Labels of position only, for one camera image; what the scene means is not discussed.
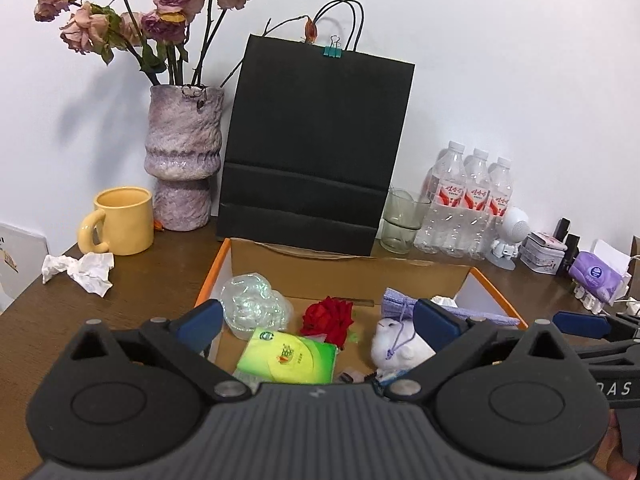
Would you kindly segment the right hand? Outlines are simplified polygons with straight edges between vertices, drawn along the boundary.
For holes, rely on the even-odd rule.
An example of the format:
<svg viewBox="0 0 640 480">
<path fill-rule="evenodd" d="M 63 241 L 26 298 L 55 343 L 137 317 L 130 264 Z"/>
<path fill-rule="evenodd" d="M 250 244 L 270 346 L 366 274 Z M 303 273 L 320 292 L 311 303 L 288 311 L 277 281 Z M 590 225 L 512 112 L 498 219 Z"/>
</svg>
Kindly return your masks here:
<svg viewBox="0 0 640 480">
<path fill-rule="evenodd" d="M 610 479 L 634 480 L 637 475 L 637 467 L 623 458 L 622 452 L 620 452 L 621 448 L 620 427 L 615 412 L 611 410 L 608 431 L 600 444 L 593 465 Z"/>
</svg>

